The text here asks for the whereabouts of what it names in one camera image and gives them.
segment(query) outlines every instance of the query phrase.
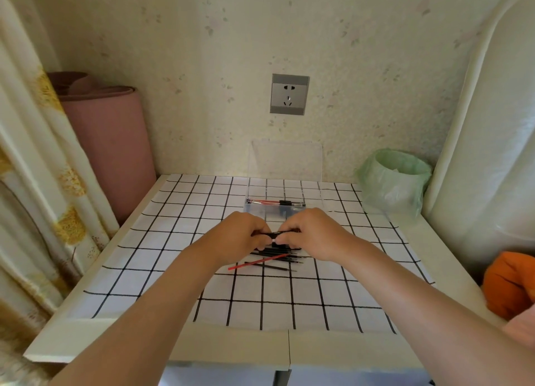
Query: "transparent acrylic organizer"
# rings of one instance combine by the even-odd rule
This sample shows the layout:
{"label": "transparent acrylic organizer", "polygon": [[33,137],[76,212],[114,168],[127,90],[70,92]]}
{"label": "transparent acrylic organizer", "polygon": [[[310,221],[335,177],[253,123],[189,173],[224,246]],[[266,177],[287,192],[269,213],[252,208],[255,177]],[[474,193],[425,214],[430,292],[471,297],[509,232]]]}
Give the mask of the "transparent acrylic organizer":
{"label": "transparent acrylic organizer", "polygon": [[284,200],[305,203],[305,207],[246,202],[244,211],[280,225],[306,208],[325,209],[320,185],[322,162],[323,148],[319,143],[254,139],[249,147],[251,179],[245,201]]}

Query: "wall socket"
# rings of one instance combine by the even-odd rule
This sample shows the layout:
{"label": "wall socket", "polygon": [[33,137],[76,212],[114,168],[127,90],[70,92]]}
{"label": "wall socket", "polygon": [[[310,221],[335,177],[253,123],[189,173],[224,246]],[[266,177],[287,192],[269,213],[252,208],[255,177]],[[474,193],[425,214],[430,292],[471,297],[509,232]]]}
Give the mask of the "wall socket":
{"label": "wall socket", "polygon": [[273,74],[270,113],[304,115],[309,80],[309,76]]}

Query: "pink fabric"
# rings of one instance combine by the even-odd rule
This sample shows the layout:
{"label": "pink fabric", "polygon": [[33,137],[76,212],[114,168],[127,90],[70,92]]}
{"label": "pink fabric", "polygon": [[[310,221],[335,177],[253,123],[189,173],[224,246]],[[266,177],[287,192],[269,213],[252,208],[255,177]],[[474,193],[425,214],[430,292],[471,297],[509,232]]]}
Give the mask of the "pink fabric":
{"label": "pink fabric", "polygon": [[535,305],[509,321],[504,327],[504,332],[535,350]]}
{"label": "pink fabric", "polygon": [[90,76],[67,73],[63,86],[71,93],[60,95],[60,101],[122,224],[156,182],[139,93],[129,86],[92,90],[96,83]]}

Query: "plastic bag liner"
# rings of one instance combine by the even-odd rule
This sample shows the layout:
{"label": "plastic bag liner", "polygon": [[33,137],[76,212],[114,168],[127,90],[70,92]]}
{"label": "plastic bag liner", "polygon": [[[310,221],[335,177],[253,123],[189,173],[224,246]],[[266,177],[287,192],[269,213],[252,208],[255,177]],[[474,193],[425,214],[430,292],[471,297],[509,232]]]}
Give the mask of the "plastic bag liner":
{"label": "plastic bag liner", "polygon": [[422,209],[424,189],[431,177],[431,166],[416,156],[392,149],[372,153],[356,171],[368,204],[385,213],[403,213],[416,218]]}

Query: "rolled mat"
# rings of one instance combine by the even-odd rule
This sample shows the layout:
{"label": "rolled mat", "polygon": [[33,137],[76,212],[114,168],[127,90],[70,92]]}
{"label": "rolled mat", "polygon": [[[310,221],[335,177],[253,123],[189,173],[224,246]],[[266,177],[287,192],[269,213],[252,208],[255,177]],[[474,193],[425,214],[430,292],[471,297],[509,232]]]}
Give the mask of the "rolled mat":
{"label": "rolled mat", "polygon": [[50,81],[119,224],[156,182],[139,93],[99,88],[90,75],[62,71]]}

